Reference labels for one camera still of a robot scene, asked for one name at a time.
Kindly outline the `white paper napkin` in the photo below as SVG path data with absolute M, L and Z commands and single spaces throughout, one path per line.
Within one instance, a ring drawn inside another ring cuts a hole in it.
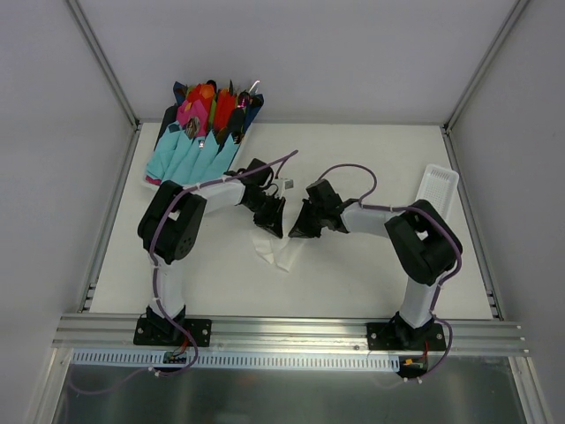
M 255 253 L 263 261 L 287 273 L 292 271 L 305 244 L 305 239 L 277 238 L 261 229 L 251 231 L 250 237 Z

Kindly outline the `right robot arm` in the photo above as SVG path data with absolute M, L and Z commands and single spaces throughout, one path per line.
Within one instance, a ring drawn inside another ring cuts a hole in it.
M 463 246 L 427 200 L 404 207 L 342 200 L 322 179 L 306 188 L 307 197 L 289 236 L 314 239 L 324 229 L 388 239 L 408 277 L 403 303 L 385 324 L 367 326 L 371 350 L 422 350 L 436 335 L 433 311 L 441 287 L 462 266 Z

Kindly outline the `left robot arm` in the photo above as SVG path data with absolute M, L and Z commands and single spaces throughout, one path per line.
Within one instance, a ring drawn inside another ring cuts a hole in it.
M 153 299 L 137 320 L 135 345 L 179 350 L 209 346 L 212 322 L 186 316 L 182 260 L 197 241 L 204 215 L 222 208 L 246 207 L 258 228 L 280 239 L 285 199 L 277 176 L 267 163 L 254 159 L 246 169 L 195 187 L 171 180 L 161 183 L 137 229 L 152 267 Z

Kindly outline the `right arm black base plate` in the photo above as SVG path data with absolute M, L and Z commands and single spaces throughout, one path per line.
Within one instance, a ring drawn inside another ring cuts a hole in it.
M 447 349 L 443 327 L 434 320 L 413 329 L 396 317 L 389 322 L 368 322 L 365 328 L 370 351 L 445 352 Z

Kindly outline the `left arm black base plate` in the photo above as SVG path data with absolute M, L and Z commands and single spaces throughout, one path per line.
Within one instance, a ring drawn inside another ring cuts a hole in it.
M 177 324 L 192 336 L 196 346 L 209 347 L 213 324 L 211 320 L 182 317 Z M 159 315 L 145 314 L 137 320 L 132 342 L 141 346 L 180 347 L 185 340 L 189 346 L 193 346 L 185 333 L 169 321 Z

